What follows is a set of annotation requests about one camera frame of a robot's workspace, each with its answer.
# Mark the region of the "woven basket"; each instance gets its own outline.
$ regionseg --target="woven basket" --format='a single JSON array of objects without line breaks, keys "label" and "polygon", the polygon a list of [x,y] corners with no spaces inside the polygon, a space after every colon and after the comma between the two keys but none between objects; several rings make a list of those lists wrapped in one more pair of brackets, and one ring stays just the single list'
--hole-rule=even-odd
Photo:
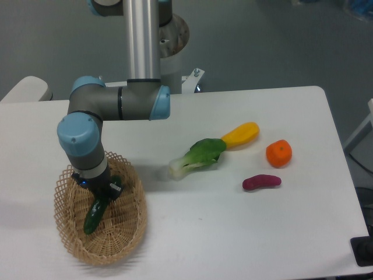
[{"label": "woven basket", "polygon": [[87,264],[111,264],[127,256],[140,242],[146,227],[146,201],[135,169],[116,153],[106,153],[112,175],[125,186],[111,202],[94,233],[86,235],[83,224],[94,197],[71,178],[68,166],[57,181],[54,195],[55,220],[65,248]]}]

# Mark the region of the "yellow toy vegetable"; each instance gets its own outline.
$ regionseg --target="yellow toy vegetable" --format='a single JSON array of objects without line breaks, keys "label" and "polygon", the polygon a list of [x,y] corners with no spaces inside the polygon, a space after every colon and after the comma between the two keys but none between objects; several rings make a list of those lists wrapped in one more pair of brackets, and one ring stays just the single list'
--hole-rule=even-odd
[{"label": "yellow toy vegetable", "polygon": [[225,134],[221,140],[227,144],[227,149],[246,144],[254,140],[259,134],[259,126],[255,122],[246,122]]}]

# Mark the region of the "green cucumber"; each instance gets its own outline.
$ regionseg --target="green cucumber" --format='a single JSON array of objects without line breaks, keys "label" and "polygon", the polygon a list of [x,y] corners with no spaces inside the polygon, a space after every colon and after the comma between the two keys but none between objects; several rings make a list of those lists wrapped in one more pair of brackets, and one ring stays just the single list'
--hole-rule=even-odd
[{"label": "green cucumber", "polygon": [[86,235],[89,235],[96,230],[109,203],[109,198],[96,197],[84,221],[84,233]]}]

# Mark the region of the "toy orange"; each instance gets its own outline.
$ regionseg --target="toy orange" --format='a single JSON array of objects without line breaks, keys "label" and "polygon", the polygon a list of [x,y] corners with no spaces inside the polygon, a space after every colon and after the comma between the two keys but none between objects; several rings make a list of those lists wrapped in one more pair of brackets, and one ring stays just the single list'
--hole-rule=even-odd
[{"label": "toy orange", "polygon": [[293,155],[290,144],[285,140],[279,140],[270,144],[266,150],[268,162],[276,168],[288,163]]}]

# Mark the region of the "purple sweet potato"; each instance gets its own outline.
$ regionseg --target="purple sweet potato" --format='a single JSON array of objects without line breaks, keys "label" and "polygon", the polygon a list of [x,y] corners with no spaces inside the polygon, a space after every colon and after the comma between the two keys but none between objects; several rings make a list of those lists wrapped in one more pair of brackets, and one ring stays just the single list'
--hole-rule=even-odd
[{"label": "purple sweet potato", "polygon": [[261,187],[275,187],[281,184],[281,179],[273,175],[260,174],[245,179],[242,187],[247,191],[252,191]]}]

